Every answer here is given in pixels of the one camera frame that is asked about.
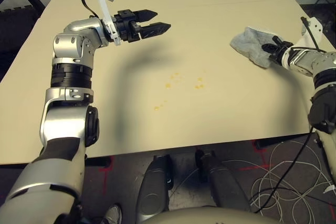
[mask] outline white wire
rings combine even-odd
[[[299,162],[299,161],[297,161],[296,163],[298,163],[298,164],[310,165],[310,166],[314,167],[317,171],[319,171],[318,178],[315,180],[315,183],[313,184],[313,186],[312,186],[311,188],[307,189],[303,194],[299,193],[299,192],[298,192],[298,191],[297,191],[291,184],[289,184],[289,183],[286,182],[285,180],[282,180],[282,183],[280,183],[280,185],[283,185],[284,187],[288,188],[286,185],[284,185],[284,184],[287,184],[289,187],[291,187],[291,188],[294,190],[294,191],[292,191],[292,192],[295,193],[296,195],[298,195],[298,197],[291,198],[291,199],[287,199],[287,198],[282,198],[282,197],[280,197],[280,195],[279,195],[277,192],[274,194],[273,198],[274,198],[274,200],[275,200],[275,203],[274,203],[272,206],[267,207],[267,208],[265,208],[265,209],[269,209],[269,208],[271,208],[271,207],[277,206],[277,208],[278,208],[278,212],[279,212],[279,215],[280,215],[280,220],[279,220],[279,221],[282,221],[282,208],[281,208],[281,205],[280,205],[280,203],[279,203],[279,200],[280,200],[280,199],[281,199],[281,200],[284,200],[284,201],[294,201],[294,200],[296,200],[296,202],[294,203],[294,205],[293,205],[293,207],[292,207],[292,217],[293,217],[293,220],[294,220],[294,222],[295,222],[296,224],[297,224],[297,221],[296,221],[296,219],[295,219],[295,217],[294,217],[294,208],[295,208],[296,204],[297,204],[300,200],[302,200],[302,201],[304,202],[304,204],[306,205],[307,210],[308,210],[308,213],[309,213],[309,223],[311,223],[311,222],[312,222],[312,223],[315,223],[315,217],[314,217],[312,208],[311,208],[311,206],[309,205],[309,203],[306,201],[305,196],[306,196],[308,193],[310,193],[311,191],[313,191],[313,190],[314,190],[317,186],[319,186],[319,185],[326,184],[326,183],[328,183],[329,185],[332,185],[332,184],[331,184],[331,181],[327,179],[326,175],[325,175],[325,174],[322,172],[322,170],[321,170],[321,162],[320,162],[318,156],[316,155],[316,153],[315,153],[309,146],[308,146],[308,148],[309,148],[310,151],[313,152],[314,156],[315,156],[316,159],[318,160],[318,163],[319,163],[320,168],[316,167],[316,165],[313,165],[313,164],[310,164],[310,163],[307,163],[307,162]],[[252,164],[252,165],[255,165],[255,166],[257,166],[257,167],[259,167],[259,168],[261,168],[261,169],[263,169],[263,170],[265,170],[265,171],[267,172],[262,178],[259,178],[259,179],[257,179],[257,180],[254,182],[254,184],[253,184],[253,186],[252,186],[252,189],[251,189],[251,196],[253,196],[253,189],[254,189],[254,187],[255,187],[255,184],[256,184],[259,180],[261,180],[260,184],[262,184],[262,181],[265,179],[265,177],[266,177],[267,175],[269,175],[269,176],[270,176],[270,175],[273,175],[273,176],[275,176],[275,177],[277,177],[277,178],[280,178],[278,175],[276,175],[276,174],[273,173],[272,171],[273,171],[275,168],[277,168],[278,166],[282,165],[282,164],[285,164],[285,163],[292,163],[292,161],[283,161],[283,162],[279,163],[278,165],[276,165],[275,167],[273,167],[272,169],[269,169],[269,170],[267,170],[267,169],[265,169],[265,168],[263,168],[263,167],[261,167],[261,166],[259,166],[259,165],[257,165],[257,164],[254,164],[253,162],[249,162],[249,161],[245,161],[245,160],[240,160],[240,159],[228,160],[228,161],[224,161],[223,163],[226,163],[226,162],[234,162],[234,161],[238,161],[238,162],[244,162],[244,163]],[[321,175],[323,176],[323,178],[324,178],[326,181],[318,184],[318,180],[319,180],[319,178],[320,178]],[[271,178],[269,178],[268,180],[269,180],[269,182],[270,182],[270,184],[271,184],[271,188],[273,188],[271,181],[274,181],[274,182],[277,182],[277,181],[274,180],[274,179],[271,179]],[[260,194],[260,191],[261,191],[261,186],[259,186],[258,197],[251,203],[251,205],[255,205],[255,206],[259,207],[259,208],[260,208],[260,197],[261,197],[262,195],[265,195],[265,194]]]
[[[188,176],[185,177],[185,179],[176,187],[174,191],[172,191],[172,194],[170,194],[169,199],[173,196],[173,194],[179,189],[180,186],[182,186],[195,172],[198,171],[198,168],[193,170]]]

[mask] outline red tape mark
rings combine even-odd
[[[336,220],[335,211],[334,211],[332,205],[330,205],[330,203],[329,203],[329,209],[330,209],[330,212],[331,212],[332,220]]]
[[[266,149],[261,149],[261,150],[258,150],[257,147],[256,147],[256,140],[252,140],[252,146],[253,146],[253,150],[255,153],[259,153],[260,154],[260,157],[261,157],[261,160],[262,160],[262,163],[264,165],[266,165],[266,160],[265,160],[265,156],[264,156],[264,152],[266,151]]]
[[[110,156],[111,159],[111,164],[109,167],[106,168],[99,168],[98,171],[104,172],[104,181],[103,181],[103,195],[106,194],[107,190],[107,173],[113,170],[113,161],[114,161],[114,156]]]
[[[268,169],[270,166],[269,165],[259,165],[259,166],[254,165],[254,166],[242,167],[242,168],[239,168],[239,170],[254,170],[254,169],[260,169],[260,167]]]

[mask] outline tabletop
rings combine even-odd
[[[99,12],[97,0],[87,0]],[[261,69],[233,50],[246,26],[296,42],[305,13],[294,0],[115,0],[110,13],[150,9],[163,35],[98,49],[92,77],[100,137],[89,157],[308,132],[312,79]],[[89,13],[51,0],[0,83],[0,163],[33,160],[50,86],[55,35]],[[323,37],[320,48],[334,50]]]

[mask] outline robotic arm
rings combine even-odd
[[[141,27],[151,10],[119,11],[113,17],[99,0],[103,19],[90,17],[69,24],[54,39],[50,88],[40,125],[44,146],[26,166],[0,208],[0,223],[75,223],[79,219],[85,149],[99,137],[98,110],[91,77],[95,50],[109,42],[134,42],[166,32],[169,24]]]
[[[317,43],[322,37],[322,25],[316,18],[306,20],[302,38],[293,45],[273,37],[273,44],[263,45],[270,59],[284,68],[313,77],[315,91],[308,115],[311,126],[323,144],[333,181],[336,182],[336,52],[325,52]]]

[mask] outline rag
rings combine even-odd
[[[265,52],[261,47],[263,44],[274,44],[276,46],[272,40],[273,36],[278,35],[246,27],[242,34],[238,34],[231,40],[230,46],[238,53],[249,58],[254,64],[262,68],[268,68],[271,64],[270,53]]]

